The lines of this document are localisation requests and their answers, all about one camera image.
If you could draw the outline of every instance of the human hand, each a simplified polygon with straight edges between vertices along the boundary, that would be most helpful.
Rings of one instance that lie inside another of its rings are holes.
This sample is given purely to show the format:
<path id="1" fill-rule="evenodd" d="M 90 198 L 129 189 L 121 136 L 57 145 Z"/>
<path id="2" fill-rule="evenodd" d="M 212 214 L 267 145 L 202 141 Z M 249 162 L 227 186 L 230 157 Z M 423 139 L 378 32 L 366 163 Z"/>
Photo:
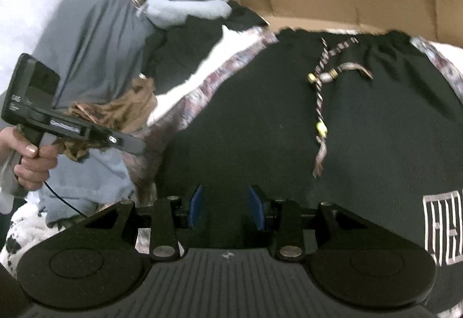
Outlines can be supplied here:
<path id="1" fill-rule="evenodd" d="M 22 155 L 20 164 L 15 165 L 14 174 L 26 190 L 34 191 L 42 187 L 49 178 L 49 170 L 58 165 L 58 155 L 62 151 L 53 144 L 37 148 L 15 127 L 0 131 L 0 160 L 6 159 L 12 150 Z"/>

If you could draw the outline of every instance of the brown garment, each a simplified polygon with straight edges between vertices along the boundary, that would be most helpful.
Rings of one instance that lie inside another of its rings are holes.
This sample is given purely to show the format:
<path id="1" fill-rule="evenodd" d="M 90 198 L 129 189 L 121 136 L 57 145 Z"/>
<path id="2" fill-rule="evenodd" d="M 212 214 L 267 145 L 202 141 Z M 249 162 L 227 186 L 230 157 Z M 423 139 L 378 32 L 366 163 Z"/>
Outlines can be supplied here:
<path id="1" fill-rule="evenodd" d="M 67 114 L 116 131 L 131 133 L 145 126 L 150 113 L 156 108 L 153 88 L 152 78 L 135 78 L 132 88 L 124 96 L 104 105 L 73 103 Z M 64 144 L 63 153 L 73 161 L 79 161 L 91 148 L 104 147 L 100 142 L 77 139 L 60 139 L 58 142 Z"/>

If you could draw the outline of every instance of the gray pillow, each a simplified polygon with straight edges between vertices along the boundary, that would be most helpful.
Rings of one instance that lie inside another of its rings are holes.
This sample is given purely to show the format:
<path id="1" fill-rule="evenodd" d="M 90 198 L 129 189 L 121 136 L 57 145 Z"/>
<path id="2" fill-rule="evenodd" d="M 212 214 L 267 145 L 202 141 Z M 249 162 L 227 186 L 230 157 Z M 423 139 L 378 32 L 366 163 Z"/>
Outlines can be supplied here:
<path id="1" fill-rule="evenodd" d="M 61 77 L 58 108 L 103 104 L 130 88 L 154 32 L 132 0 L 63 0 L 32 55 Z"/>

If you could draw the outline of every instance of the metal screw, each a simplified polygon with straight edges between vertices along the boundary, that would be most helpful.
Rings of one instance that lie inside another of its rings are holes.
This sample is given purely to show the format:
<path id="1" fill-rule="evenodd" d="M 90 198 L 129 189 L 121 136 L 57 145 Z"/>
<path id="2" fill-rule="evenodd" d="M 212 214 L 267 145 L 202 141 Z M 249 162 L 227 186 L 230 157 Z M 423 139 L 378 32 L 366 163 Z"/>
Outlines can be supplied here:
<path id="1" fill-rule="evenodd" d="M 153 249 L 153 255 L 159 258 L 168 258 L 175 254 L 175 249 L 172 246 L 162 245 Z"/>
<path id="2" fill-rule="evenodd" d="M 302 250 L 299 246 L 283 246 L 280 249 L 280 254 L 285 258 L 297 258 L 302 255 Z"/>

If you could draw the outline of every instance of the gray fabric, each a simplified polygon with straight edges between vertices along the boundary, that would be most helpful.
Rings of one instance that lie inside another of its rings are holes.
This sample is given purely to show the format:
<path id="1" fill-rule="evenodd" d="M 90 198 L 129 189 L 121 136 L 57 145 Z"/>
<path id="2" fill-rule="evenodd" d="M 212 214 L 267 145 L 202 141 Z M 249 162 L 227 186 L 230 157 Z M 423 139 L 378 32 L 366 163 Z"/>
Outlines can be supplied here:
<path id="1" fill-rule="evenodd" d="M 142 10 L 162 29 L 182 25 L 188 16 L 213 20 L 228 18 L 232 13 L 226 0 L 147 0 Z"/>
<path id="2" fill-rule="evenodd" d="M 154 32 L 144 15 L 137 16 L 132 0 L 63 0 L 32 55 L 61 77 L 57 108 L 68 108 L 75 100 L 107 103 L 122 96 L 139 75 L 145 39 Z M 48 182 L 87 215 L 135 190 L 115 149 L 91 150 L 80 163 L 60 155 Z M 48 225 L 76 215 L 47 187 L 39 196 Z"/>
<path id="3" fill-rule="evenodd" d="M 63 0 L 32 55 L 61 77 L 58 108 L 104 104 L 130 88 L 154 32 L 132 0 Z"/>

